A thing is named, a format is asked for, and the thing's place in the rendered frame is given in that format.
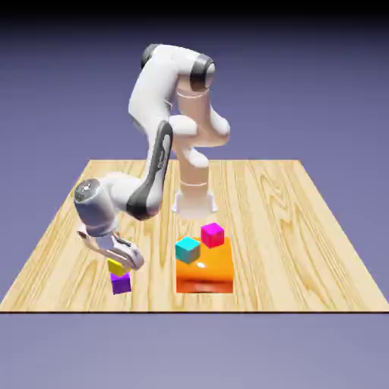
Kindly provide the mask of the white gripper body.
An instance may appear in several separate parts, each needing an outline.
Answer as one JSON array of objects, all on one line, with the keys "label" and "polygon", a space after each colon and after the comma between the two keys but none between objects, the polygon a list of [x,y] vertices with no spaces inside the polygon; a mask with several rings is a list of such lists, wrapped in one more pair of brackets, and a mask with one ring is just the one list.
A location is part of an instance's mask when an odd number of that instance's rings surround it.
[{"label": "white gripper body", "polygon": [[125,269],[139,270],[144,265],[139,248],[116,232],[102,237],[89,236],[83,230],[78,230],[77,234],[89,249],[119,262]]}]

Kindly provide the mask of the small yellow cube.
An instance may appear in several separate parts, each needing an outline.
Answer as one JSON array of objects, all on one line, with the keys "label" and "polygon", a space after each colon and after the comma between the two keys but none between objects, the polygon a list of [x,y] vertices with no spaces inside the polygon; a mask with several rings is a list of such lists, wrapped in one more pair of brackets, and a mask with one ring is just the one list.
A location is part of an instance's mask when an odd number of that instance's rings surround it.
[{"label": "small yellow cube", "polygon": [[125,268],[120,262],[113,260],[111,258],[107,259],[108,271],[117,276],[123,277],[125,274],[129,273],[129,269]]}]

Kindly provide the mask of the small purple cube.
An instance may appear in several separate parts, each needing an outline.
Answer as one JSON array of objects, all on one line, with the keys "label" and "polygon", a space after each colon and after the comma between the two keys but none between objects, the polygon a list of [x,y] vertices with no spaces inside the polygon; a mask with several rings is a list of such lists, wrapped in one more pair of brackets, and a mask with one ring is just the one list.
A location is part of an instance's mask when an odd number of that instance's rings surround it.
[{"label": "small purple cube", "polygon": [[125,273],[121,276],[110,274],[110,280],[111,280],[113,295],[131,292],[130,273]]}]

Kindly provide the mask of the small cyan cube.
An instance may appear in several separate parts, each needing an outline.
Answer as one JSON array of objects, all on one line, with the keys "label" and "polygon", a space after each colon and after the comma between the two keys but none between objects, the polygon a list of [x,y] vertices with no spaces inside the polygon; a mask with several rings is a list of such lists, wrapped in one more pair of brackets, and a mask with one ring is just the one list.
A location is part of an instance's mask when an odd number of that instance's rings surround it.
[{"label": "small cyan cube", "polygon": [[196,261],[201,254],[201,243],[191,237],[177,241],[175,245],[176,259],[186,264]]}]

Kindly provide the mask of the small magenta cube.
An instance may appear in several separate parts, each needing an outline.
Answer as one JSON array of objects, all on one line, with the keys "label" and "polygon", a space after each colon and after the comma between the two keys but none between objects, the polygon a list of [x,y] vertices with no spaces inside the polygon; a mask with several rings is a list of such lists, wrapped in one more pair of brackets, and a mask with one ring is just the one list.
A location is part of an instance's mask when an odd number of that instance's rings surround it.
[{"label": "small magenta cube", "polygon": [[209,223],[201,227],[201,241],[208,248],[224,244],[224,228],[218,223]]}]

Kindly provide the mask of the large orange box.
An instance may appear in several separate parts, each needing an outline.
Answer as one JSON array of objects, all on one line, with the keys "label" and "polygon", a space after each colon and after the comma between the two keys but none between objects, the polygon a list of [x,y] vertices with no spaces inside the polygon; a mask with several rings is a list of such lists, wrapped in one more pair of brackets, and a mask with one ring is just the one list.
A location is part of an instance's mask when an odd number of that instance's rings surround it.
[{"label": "large orange box", "polygon": [[200,237],[200,256],[186,264],[176,260],[177,293],[233,293],[234,265],[230,238],[214,248],[208,248]]}]

